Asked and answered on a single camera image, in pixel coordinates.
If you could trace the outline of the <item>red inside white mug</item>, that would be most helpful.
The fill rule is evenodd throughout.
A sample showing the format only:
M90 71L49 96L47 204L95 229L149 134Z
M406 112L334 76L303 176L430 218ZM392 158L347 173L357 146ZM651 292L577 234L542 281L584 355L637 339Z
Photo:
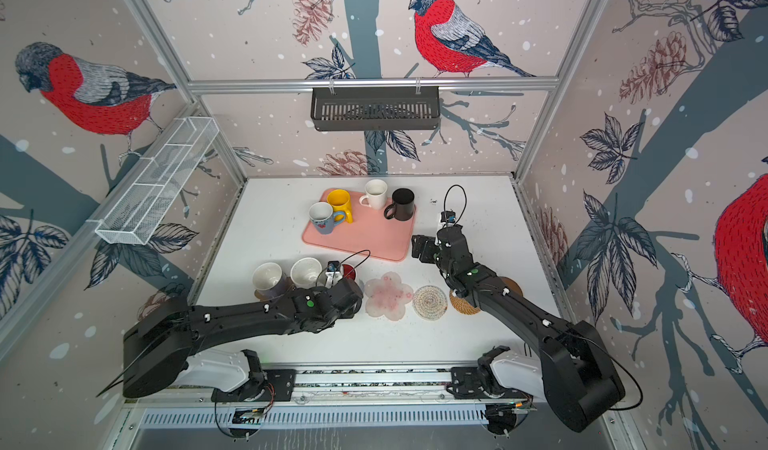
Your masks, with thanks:
M357 270L353 265L344 263L341 267L341 270L342 270L342 277L344 279L349 279L353 281L357 280Z

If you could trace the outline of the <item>blue patterned mug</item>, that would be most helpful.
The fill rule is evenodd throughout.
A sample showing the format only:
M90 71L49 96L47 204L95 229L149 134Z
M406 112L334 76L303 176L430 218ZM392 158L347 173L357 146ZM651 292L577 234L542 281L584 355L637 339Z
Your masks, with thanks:
M337 225L346 221L344 211L336 211L327 202L317 202L309 208L309 220L314 229L321 235L331 234Z

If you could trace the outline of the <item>dark wooden round coaster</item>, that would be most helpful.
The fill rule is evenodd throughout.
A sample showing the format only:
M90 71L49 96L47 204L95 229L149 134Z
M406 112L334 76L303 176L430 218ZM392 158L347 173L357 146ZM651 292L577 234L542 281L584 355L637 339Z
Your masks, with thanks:
M524 296L523 291L521 287L511 278L508 277L502 277L501 280L504 282L505 287L510 291L513 292L521 297Z

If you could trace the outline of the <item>yellow mug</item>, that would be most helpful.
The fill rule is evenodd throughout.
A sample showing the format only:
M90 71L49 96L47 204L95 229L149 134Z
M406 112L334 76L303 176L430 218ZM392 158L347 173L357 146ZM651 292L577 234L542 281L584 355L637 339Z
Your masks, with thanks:
M347 223L354 222L351 195L347 190L332 190L327 196L327 203L333 207L335 213L342 212Z

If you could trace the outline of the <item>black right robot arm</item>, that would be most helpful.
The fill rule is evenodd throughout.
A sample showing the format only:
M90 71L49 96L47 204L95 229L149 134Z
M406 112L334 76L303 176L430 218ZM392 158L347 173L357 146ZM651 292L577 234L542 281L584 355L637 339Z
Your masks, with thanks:
M596 329L556 317L512 291L489 267L476 262L460 225L434 237L411 237L412 256L434 264L450 290L512 330L540 359L544 397L574 432L621 401L626 391Z

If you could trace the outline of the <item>cream mug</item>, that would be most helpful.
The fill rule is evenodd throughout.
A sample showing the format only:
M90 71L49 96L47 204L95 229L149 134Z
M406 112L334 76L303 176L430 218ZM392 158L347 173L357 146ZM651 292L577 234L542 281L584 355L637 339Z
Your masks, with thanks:
M359 204L374 210L383 210L387 206L387 192L388 185L384 180L369 180L359 198Z

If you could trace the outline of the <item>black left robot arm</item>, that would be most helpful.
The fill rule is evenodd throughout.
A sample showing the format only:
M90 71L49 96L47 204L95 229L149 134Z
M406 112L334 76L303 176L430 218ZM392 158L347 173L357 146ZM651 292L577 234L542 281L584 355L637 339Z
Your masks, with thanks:
M174 297L126 332L124 369L105 389L120 384L128 399L152 395L171 386L200 352L266 335L319 333L353 318L362 301L361 288L348 278L330 288L298 288L271 302L202 306Z

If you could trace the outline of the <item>black mug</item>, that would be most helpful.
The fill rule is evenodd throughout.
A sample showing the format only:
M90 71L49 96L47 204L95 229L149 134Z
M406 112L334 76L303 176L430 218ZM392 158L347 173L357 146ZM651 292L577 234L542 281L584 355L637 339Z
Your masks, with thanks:
M392 194L392 202L384 209L387 220L408 221L415 213L415 194L409 188L398 188Z

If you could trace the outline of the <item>lavender mug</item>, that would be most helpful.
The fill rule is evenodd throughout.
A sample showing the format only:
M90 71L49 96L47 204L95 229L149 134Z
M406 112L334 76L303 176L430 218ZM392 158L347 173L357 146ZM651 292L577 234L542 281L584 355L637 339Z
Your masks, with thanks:
M281 297L291 289L291 281L282 267L275 262L258 266L252 274L255 296L262 301Z

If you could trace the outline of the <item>rattan round woven coaster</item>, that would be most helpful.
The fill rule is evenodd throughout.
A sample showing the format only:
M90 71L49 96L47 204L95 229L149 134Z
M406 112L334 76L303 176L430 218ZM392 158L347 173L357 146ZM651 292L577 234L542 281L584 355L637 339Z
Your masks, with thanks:
M480 309L471 305L464 298L457 297L454 294L449 295L449 300L453 308L462 315L476 315L480 312Z

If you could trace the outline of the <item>pink flower shaped coaster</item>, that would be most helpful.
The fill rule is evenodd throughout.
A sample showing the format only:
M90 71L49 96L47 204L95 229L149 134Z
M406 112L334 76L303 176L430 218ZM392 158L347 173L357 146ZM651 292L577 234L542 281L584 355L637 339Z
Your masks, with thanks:
M404 318L406 306L412 301L414 290L400 275L387 272L380 278L368 280L364 285L365 312L372 318L386 317L390 321Z

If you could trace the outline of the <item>multicolour zigzag woven coaster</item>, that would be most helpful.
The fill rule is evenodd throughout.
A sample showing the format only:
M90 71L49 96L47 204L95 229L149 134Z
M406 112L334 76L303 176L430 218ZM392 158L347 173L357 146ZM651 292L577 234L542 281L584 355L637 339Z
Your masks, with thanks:
M448 299L438 287L426 285L415 291L412 299L414 311L425 320L439 320L447 311Z

